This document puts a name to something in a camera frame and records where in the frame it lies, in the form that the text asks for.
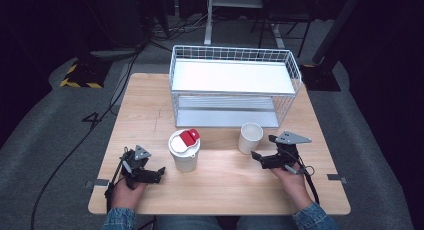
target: person's hand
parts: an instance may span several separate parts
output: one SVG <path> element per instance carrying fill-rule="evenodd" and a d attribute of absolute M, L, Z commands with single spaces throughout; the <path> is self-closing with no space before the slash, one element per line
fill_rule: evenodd
<path fill-rule="evenodd" d="M 299 165 L 296 163 L 293 168 L 299 170 Z M 284 171 L 281 168 L 273 168 L 271 172 L 280 179 L 284 191 L 292 199 L 296 211 L 300 211 L 312 204 L 312 200 L 305 186 L 305 177 L 303 174 L 296 175 L 289 171 Z"/>
<path fill-rule="evenodd" d="M 134 183 L 134 190 L 128 188 L 126 179 L 120 180 L 113 190 L 112 208 L 129 208 L 135 210 L 147 183 Z"/>

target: white cup with red lid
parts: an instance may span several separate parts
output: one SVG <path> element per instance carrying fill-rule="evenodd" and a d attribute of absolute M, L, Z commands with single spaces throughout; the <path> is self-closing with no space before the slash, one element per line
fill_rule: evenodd
<path fill-rule="evenodd" d="M 196 129 L 178 130 L 169 138 L 168 148 L 177 169 L 181 172 L 191 172 L 197 165 L 200 135 Z"/>

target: black cable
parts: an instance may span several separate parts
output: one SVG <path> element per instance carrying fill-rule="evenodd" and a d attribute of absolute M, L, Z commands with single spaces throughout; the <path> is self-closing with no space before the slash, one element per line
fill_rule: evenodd
<path fill-rule="evenodd" d="M 112 56 L 96 56 L 96 57 L 99 58 L 99 60 L 102 62 L 104 61 L 113 62 L 113 61 L 119 61 L 122 59 L 134 57 L 134 55 L 137 54 L 137 51 L 138 49 L 134 49 L 133 52 L 129 52 L 129 53 L 122 53 L 122 54 L 117 54 Z"/>
<path fill-rule="evenodd" d="M 134 58 L 132 59 L 130 69 L 132 68 L 132 66 L 133 66 L 133 64 L 135 62 L 135 59 L 138 57 L 138 55 L 140 54 L 141 51 L 142 51 L 142 49 L 140 49 L 137 52 L 137 54 L 134 56 Z M 50 184 L 51 180 L 56 175 L 56 173 L 59 171 L 59 169 L 63 166 L 63 164 L 68 160 L 68 158 L 72 156 L 72 154 L 79 148 L 79 146 L 81 146 L 81 144 L 93 132 L 93 130 L 97 127 L 97 125 L 103 120 L 103 118 L 106 116 L 106 114 L 111 110 L 112 106 L 115 105 L 115 103 L 118 101 L 118 98 L 116 98 L 115 101 L 112 104 L 109 105 L 108 109 L 102 114 L 102 116 L 100 117 L 99 121 L 93 123 L 94 125 L 92 126 L 92 128 L 84 135 L 84 137 L 71 150 L 71 152 L 62 160 L 62 162 L 60 162 L 60 164 L 56 167 L 56 169 L 50 175 L 50 177 L 47 180 L 47 182 L 43 185 L 43 188 L 41 189 L 40 193 L 38 194 L 37 199 L 36 199 L 35 204 L 34 204 L 34 207 L 32 209 L 32 214 L 31 214 L 31 230 L 34 230 L 35 229 L 35 213 L 37 211 L 38 203 L 40 202 L 41 197 L 43 196 L 43 193 L 46 190 L 47 186 Z"/>
<path fill-rule="evenodd" d="M 115 174 L 113 175 L 112 181 L 109 182 L 107 189 L 104 193 L 105 198 L 106 198 L 106 212 L 108 213 L 110 211 L 110 209 L 112 209 L 112 198 L 113 198 L 113 191 L 115 190 L 115 186 L 116 184 L 118 184 L 122 179 L 119 179 L 116 183 L 115 182 L 115 178 L 119 173 L 119 169 L 121 169 L 122 166 L 122 159 L 118 164 L 118 167 L 116 168 Z"/>
<path fill-rule="evenodd" d="M 138 53 L 138 54 L 136 54 L 136 55 L 134 55 L 134 57 L 130 60 L 130 62 L 128 63 L 128 68 L 127 68 L 127 72 L 125 73 L 125 75 L 119 80 L 119 82 L 118 82 L 118 85 L 116 86 L 116 88 L 115 88 L 115 91 L 113 92 L 113 94 L 112 94 L 112 97 L 111 97 L 111 99 L 110 99 L 110 105 L 109 105 L 109 111 L 113 114 L 113 115 L 115 115 L 115 116 L 117 116 L 118 114 L 117 113 L 114 113 L 113 111 L 112 111 L 112 107 L 115 105 L 115 103 L 118 101 L 118 99 L 119 99 L 119 97 L 121 97 L 121 95 L 122 95 L 122 93 L 124 92 L 124 89 L 125 89 L 125 85 L 127 85 L 127 83 L 128 83 L 128 80 L 129 80 L 129 77 L 131 76 L 131 70 L 132 70 L 132 67 L 133 67 L 133 65 L 134 65 L 134 62 L 135 62 L 135 60 L 137 59 L 137 57 L 138 57 L 138 55 L 140 54 L 140 52 Z M 118 88 L 119 88 L 119 86 L 121 85 L 121 83 L 122 83 L 122 80 L 124 80 L 124 78 L 126 77 L 126 79 L 125 79 L 125 82 L 124 82 L 124 85 L 122 86 L 122 88 L 121 88 L 121 91 L 119 92 L 119 94 L 118 94 L 118 96 L 115 98 L 115 101 L 114 102 L 112 102 L 112 99 L 113 99 L 113 97 L 115 96 L 115 93 L 116 93 L 116 91 L 118 90 Z"/>
<path fill-rule="evenodd" d="M 184 28 L 184 27 L 187 26 L 187 20 L 185 20 L 185 23 L 183 25 L 181 25 L 181 26 L 178 26 L 179 23 L 180 23 L 180 21 L 178 21 L 173 27 L 170 27 L 169 28 L 171 30 L 169 36 L 165 36 L 165 37 L 157 36 L 157 33 L 159 31 L 156 31 L 155 29 L 153 29 L 153 31 L 152 31 L 152 37 L 155 40 L 158 40 L 158 41 L 169 40 L 171 38 L 171 36 L 174 35 L 177 31 L 179 31 L 180 29 L 182 29 L 182 28 Z"/>
<path fill-rule="evenodd" d="M 311 177 L 315 173 L 314 168 L 312 166 L 308 166 L 308 167 L 312 168 L 312 170 L 314 170 L 314 172 L 312 174 L 310 174 L 308 172 L 308 170 L 306 170 L 306 168 L 308 168 L 308 167 L 305 166 L 305 164 L 303 163 L 303 160 L 300 156 L 299 156 L 299 159 L 297 159 L 295 156 L 293 156 L 291 153 L 289 153 L 286 150 L 284 150 L 284 154 L 289 155 L 293 160 L 295 160 L 297 162 L 297 164 L 299 164 L 301 170 L 303 171 L 302 174 L 305 175 L 306 182 L 308 183 L 309 187 L 311 188 L 312 194 L 314 195 L 315 202 L 317 204 L 319 204 L 318 192 L 317 192 L 317 189 L 315 188 L 314 183 L 312 182 L 312 177 Z"/>
<path fill-rule="evenodd" d="M 175 28 L 173 31 L 171 31 L 171 34 L 169 35 L 169 37 L 159 37 L 155 35 L 155 31 L 153 31 L 153 39 L 157 40 L 157 41 L 167 41 L 167 40 L 175 40 L 176 38 L 180 37 L 181 35 L 185 34 L 185 33 L 192 33 L 194 31 L 197 31 L 200 28 L 206 27 L 206 25 L 202 26 L 202 24 L 207 20 L 207 15 L 201 17 L 200 19 L 197 20 L 193 20 L 190 23 L 188 23 L 187 20 L 185 20 L 185 23 L 181 26 L 178 26 L 178 23 L 174 26 L 171 27 L 171 29 Z"/>
<path fill-rule="evenodd" d="M 152 44 L 153 46 L 155 46 L 155 47 L 157 47 L 157 48 L 160 48 L 160 49 L 166 50 L 166 51 L 168 51 L 168 52 L 172 52 L 172 50 L 171 50 L 171 49 L 169 49 L 169 48 L 167 48 L 167 47 L 165 47 L 165 46 L 162 46 L 162 45 L 160 45 L 160 44 L 158 44 L 158 43 L 155 43 L 155 42 L 153 42 L 152 40 L 150 40 L 150 44 Z"/>

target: denim sleeve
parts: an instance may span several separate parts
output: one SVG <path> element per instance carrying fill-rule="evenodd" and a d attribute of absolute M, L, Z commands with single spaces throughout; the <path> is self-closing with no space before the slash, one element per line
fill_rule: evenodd
<path fill-rule="evenodd" d="M 339 229 L 334 219 L 315 202 L 294 214 L 293 219 L 300 230 Z"/>
<path fill-rule="evenodd" d="M 102 230 L 132 230 L 135 225 L 135 212 L 128 208 L 112 208 L 107 214 Z"/>

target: gray carpet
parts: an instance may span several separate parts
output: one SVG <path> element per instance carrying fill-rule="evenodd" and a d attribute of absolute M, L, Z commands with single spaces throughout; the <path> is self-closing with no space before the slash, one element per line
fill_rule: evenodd
<path fill-rule="evenodd" d="M 214 25 L 213 46 L 257 46 L 259 28 L 249 33 L 253 22 L 239 19 Z M 315 21 L 298 64 L 311 63 L 331 21 Z M 173 45 L 203 45 L 204 28 L 174 40 L 156 41 Z M 285 41 L 297 52 L 299 42 Z M 275 48 L 272 39 L 264 48 Z M 133 72 L 167 73 L 171 53 L 148 45 L 137 58 Z M 50 174 L 79 144 L 90 129 L 82 119 L 109 107 L 129 59 L 113 63 L 103 89 L 59 87 L 73 59 L 50 76 L 53 91 L 21 121 L 0 151 L 0 229 L 28 229 L 37 195 Z M 352 211 L 335 216 L 342 229 L 413 229 L 402 188 L 382 156 L 367 123 L 349 93 L 349 79 L 341 64 L 334 73 L 341 92 L 309 91 L 330 152 L 344 185 Z M 119 102 L 113 107 L 119 112 Z M 103 121 L 67 159 L 47 186 L 37 207 L 35 229 L 100 229 L 104 215 L 88 209 L 87 181 L 97 177 L 116 116 L 107 113 Z M 151 216 L 140 216 L 142 224 Z"/>

